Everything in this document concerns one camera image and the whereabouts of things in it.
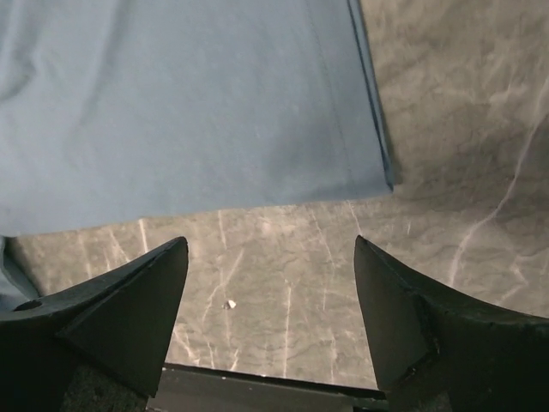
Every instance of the small white speck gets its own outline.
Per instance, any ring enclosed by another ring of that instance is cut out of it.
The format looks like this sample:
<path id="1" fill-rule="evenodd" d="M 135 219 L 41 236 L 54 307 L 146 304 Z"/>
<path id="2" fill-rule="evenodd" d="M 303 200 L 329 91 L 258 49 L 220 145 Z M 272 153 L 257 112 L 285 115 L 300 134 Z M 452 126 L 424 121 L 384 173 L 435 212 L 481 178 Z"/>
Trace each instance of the small white speck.
<path id="1" fill-rule="evenodd" d="M 225 302 L 225 305 L 223 305 L 225 309 L 234 309 L 236 306 L 237 302 L 235 302 L 234 300 L 228 300 L 227 302 Z"/>

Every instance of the black plastic part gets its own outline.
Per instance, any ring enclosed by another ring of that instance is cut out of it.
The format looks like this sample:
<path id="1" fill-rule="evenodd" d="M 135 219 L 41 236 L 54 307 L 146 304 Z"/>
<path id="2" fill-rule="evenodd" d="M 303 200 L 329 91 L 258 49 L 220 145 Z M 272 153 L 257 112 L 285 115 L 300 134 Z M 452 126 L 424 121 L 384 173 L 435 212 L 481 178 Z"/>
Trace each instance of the black plastic part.
<path id="1" fill-rule="evenodd" d="M 187 242 L 175 239 L 119 269 L 1 313 L 0 410 L 70 410 L 67 402 L 78 402 L 67 394 L 86 395 L 87 379 L 105 385 L 101 376 L 121 391 L 129 388 L 135 399 L 154 395 L 187 265 Z"/>
<path id="2" fill-rule="evenodd" d="M 381 412 L 388 405 L 380 391 L 166 364 L 148 410 Z"/>
<path id="3" fill-rule="evenodd" d="M 457 292 L 357 238 L 355 275 L 391 411 L 549 410 L 549 320 Z"/>

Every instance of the blue fabric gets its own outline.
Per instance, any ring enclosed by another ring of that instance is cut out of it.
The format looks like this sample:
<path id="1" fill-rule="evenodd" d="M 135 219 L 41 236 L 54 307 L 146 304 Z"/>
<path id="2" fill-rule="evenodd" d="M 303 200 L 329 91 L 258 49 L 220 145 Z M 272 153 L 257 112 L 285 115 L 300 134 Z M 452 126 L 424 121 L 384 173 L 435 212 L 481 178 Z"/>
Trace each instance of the blue fabric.
<path id="1" fill-rule="evenodd" d="M 0 0 L 0 234 L 391 192 L 358 1 Z"/>
<path id="2" fill-rule="evenodd" d="M 38 292 L 19 268 L 4 256 L 5 238 L 0 236 L 0 312 L 12 311 L 37 299 Z"/>

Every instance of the gray marble surface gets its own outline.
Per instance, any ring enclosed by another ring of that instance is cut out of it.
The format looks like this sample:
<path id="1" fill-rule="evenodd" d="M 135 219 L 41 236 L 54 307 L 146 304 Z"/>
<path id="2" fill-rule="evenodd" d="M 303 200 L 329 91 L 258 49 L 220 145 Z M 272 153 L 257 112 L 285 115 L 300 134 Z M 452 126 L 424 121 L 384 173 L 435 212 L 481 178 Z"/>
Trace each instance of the gray marble surface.
<path id="1" fill-rule="evenodd" d="M 357 233 L 465 293 L 549 317 L 546 0 L 364 0 L 364 11 L 393 196 L 19 238 L 43 291 L 183 235 L 190 273 L 169 361 L 364 387 L 376 383 Z"/>

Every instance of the folded fabric edge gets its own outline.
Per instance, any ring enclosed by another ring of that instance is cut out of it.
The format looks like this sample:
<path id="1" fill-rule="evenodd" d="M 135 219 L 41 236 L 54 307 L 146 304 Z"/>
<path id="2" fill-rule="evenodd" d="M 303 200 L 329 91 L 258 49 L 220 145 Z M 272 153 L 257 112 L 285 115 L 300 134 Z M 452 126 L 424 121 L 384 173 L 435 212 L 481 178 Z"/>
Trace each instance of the folded fabric edge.
<path id="1" fill-rule="evenodd" d="M 347 5 L 349 13 L 351 14 L 351 20 L 353 21 L 354 35 L 357 40 L 362 70 L 364 71 L 366 87 L 368 89 L 368 97 L 373 111 L 377 139 L 379 140 L 379 145 L 381 147 L 385 179 L 390 189 L 393 190 L 395 175 L 389 156 L 389 150 L 387 148 L 387 137 L 383 125 L 383 109 L 381 107 L 379 92 L 377 91 L 376 74 L 371 58 L 370 47 L 368 46 L 368 33 L 364 21 L 364 12 L 360 0 L 347 0 Z"/>

